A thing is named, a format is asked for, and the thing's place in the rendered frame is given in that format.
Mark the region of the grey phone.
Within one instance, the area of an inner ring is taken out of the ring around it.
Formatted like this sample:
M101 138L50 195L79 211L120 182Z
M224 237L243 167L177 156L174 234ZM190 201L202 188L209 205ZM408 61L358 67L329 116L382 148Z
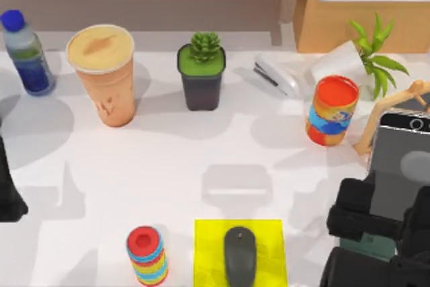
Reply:
M419 189L430 186L430 115L402 109L384 112L368 171L376 176L370 212L402 220Z

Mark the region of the red and blue can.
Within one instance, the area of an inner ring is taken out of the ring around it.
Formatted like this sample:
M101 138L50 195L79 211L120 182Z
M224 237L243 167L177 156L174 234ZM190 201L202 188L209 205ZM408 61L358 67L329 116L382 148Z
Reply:
M349 78L329 75L315 87L306 120L309 139L324 147L341 143L355 112L359 87Z

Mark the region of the wooden phone stand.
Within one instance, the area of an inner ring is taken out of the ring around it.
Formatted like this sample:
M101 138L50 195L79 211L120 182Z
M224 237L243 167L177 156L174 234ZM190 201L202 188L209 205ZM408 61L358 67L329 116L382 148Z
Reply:
M370 113L359 141L353 145L355 152L359 156L371 153L372 149L370 146L373 135L378 126L379 118L386 110L393 108L395 105L401 104L410 99L415 99L423 106L424 112L430 112L430 103L427 103L423 99L423 95L426 93L430 93L430 81L417 80L411 83L411 86L408 89L388 95L377 101Z

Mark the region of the black computer mouse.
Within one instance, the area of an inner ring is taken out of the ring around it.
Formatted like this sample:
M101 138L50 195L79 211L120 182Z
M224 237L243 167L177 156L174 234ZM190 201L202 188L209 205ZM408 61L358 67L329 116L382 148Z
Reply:
M232 227L224 236L224 268L228 287L253 287L257 269L257 244L246 227Z

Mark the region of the white pot with green plant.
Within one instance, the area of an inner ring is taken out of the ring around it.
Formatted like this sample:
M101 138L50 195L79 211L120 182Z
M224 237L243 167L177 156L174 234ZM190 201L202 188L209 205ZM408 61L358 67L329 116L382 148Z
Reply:
M390 36L394 21L390 20L384 26L379 13L375 13L371 36L359 22L352 19L349 24L357 37L321 56L310 68L310 74L315 81L329 75L341 75L358 83L365 91L364 98L372 101L383 98L389 87L397 88L392 76L394 71L409 74L403 64L378 53Z

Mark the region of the white stapler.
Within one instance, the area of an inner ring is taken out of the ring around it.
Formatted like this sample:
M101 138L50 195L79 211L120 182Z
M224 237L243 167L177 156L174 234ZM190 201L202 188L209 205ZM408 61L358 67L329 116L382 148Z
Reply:
M302 97L297 79L269 56L257 54L253 70L287 97L292 99Z

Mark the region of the flat yellow square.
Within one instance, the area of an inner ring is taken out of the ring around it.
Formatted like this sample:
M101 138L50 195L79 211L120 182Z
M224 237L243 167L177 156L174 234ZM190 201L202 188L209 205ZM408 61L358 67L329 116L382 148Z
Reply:
M196 220L193 287L228 287L224 236L232 227L246 227L255 235L257 268L253 287L288 287L280 219Z

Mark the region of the dark pot with green succulent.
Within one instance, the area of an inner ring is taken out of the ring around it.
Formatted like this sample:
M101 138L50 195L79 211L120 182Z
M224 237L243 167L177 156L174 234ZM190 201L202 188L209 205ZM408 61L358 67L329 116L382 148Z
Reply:
M215 32L196 32L177 51L177 70L188 110L213 111L218 107L225 68L226 53Z

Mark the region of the stack of coloured rings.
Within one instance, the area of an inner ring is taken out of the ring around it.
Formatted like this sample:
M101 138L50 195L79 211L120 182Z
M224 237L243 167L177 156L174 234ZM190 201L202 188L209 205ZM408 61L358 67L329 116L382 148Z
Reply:
M136 279L145 287L157 287L169 268L161 234L154 227L133 229L126 239L126 250Z

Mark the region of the tan drink cup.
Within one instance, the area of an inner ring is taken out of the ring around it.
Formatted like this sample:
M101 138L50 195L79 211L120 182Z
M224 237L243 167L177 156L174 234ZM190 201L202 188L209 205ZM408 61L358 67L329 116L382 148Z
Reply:
M68 63L107 126L124 126L135 115L134 49L130 32L113 24L86 27L66 46Z

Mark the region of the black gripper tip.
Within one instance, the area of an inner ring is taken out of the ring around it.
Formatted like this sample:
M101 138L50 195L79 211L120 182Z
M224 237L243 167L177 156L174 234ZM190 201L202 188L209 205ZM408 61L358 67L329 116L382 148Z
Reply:
M11 177L3 138L0 136L0 222L17 222L28 210Z

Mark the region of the blue capped water bottle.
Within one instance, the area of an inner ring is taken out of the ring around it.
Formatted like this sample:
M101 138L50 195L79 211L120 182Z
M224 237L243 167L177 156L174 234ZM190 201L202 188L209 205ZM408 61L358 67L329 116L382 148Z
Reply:
M23 83L32 96L50 93L55 86L42 43L18 9L9 9L0 15L6 51Z

